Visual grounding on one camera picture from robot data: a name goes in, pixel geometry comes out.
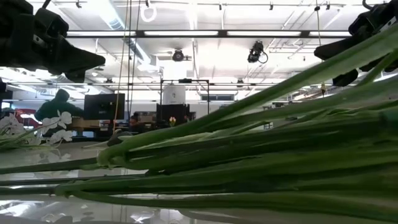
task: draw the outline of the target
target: hood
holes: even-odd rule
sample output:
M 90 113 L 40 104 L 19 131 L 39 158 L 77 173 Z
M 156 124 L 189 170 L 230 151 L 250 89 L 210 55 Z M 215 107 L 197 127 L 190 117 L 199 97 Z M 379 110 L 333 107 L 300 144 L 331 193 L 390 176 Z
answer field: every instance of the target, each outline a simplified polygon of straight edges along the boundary
M 54 100 L 66 102 L 69 100 L 69 93 L 66 90 L 59 89 Z

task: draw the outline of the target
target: green hoodie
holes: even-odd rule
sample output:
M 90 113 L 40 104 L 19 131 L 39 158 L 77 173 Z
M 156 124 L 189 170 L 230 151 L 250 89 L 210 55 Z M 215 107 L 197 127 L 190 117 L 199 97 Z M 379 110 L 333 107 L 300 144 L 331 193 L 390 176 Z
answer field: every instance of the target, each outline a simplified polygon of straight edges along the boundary
M 69 112 L 72 116 L 83 116 L 83 110 L 75 105 L 68 103 L 69 93 L 63 89 L 59 89 L 55 98 L 49 102 L 44 103 L 36 112 L 35 117 L 38 121 L 44 118 L 58 117 L 58 112 Z

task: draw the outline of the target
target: white flower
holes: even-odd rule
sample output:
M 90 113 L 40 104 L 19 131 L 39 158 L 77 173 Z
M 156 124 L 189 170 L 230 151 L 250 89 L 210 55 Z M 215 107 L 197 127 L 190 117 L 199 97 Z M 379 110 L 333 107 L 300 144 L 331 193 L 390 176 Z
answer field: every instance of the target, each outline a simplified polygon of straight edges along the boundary
M 40 138 L 40 133 L 33 135 L 31 138 L 27 139 L 28 144 L 32 146 L 38 146 L 42 143 L 42 139 Z
M 43 126 L 42 132 L 45 134 L 49 129 L 56 128 L 58 125 L 58 122 L 60 121 L 60 118 L 44 118 L 43 119 Z
M 49 143 L 55 144 L 56 142 L 59 142 L 62 139 L 66 141 L 72 141 L 72 136 L 73 136 L 72 131 L 59 130 L 51 136 Z
M 24 125 L 21 123 L 10 126 L 10 134 L 22 134 L 25 132 Z
M 17 118 L 14 116 L 14 114 L 12 114 L 12 113 L 8 117 L 4 117 L 2 120 L 0 120 L 0 128 L 5 128 L 8 126 L 17 125 L 17 124 L 19 124 L 19 122 L 18 122 Z
M 59 126 L 66 129 L 66 124 L 72 124 L 72 115 L 69 112 L 62 112 L 62 114 L 60 114 L 60 111 L 58 111 L 58 116 L 60 117 Z
M 66 153 L 65 155 L 61 156 L 58 150 L 44 152 L 43 156 L 44 158 L 42 159 L 47 159 L 49 163 L 70 161 L 70 154 Z

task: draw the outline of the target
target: bundle of stems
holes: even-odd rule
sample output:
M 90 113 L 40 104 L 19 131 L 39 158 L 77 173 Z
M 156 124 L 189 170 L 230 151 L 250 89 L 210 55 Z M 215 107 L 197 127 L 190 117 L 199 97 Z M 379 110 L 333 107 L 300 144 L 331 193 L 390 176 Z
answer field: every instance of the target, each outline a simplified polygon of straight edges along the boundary
M 48 180 L 48 184 L 59 185 L 2 188 L 0 195 L 72 195 L 96 202 L 165 208 L 263 208 L 396 223 L 398 101 L 356 109 L 339 105 L 395 91 L 398 77 L 373 80 L 398 58 L 397 38 L 398 25 L 394 25 L 326 62 L 208 116 L 122 138 L 121 144 L 103 150 L 97 158 L 0 169 L 0 174 L 8 174 L 124 167 L 147 170 L 145 175 Z M 239 116 L 253 106 L 382 56 L 383 60 L 356 87 L 318 100 Z M 298 114 L 304 116 L 290 124 L 269 131 L 252 130 Z M 148 200 L 117 196 L 146 193 L 181 197 Z

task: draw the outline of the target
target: window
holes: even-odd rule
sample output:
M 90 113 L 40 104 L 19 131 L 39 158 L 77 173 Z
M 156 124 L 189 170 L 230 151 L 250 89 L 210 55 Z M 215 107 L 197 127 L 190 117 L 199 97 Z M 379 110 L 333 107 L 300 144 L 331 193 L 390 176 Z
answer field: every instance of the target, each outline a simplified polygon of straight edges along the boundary
M 234 95 L 233 94 L 220 94 L 220 95 L 215 95 L 215 94 L 210 94 L 210 101 L 234 101 Z M 207 94 L 201 95 L 201 100 L 206 100 L 209 99 Z
M 7 103 L 7 102 L 2 102 L 2 103 L 1 103 L 1 109 L 10 108 L 10 107 L 11 107 L 11 104 L 10 104 L 10 103 Z

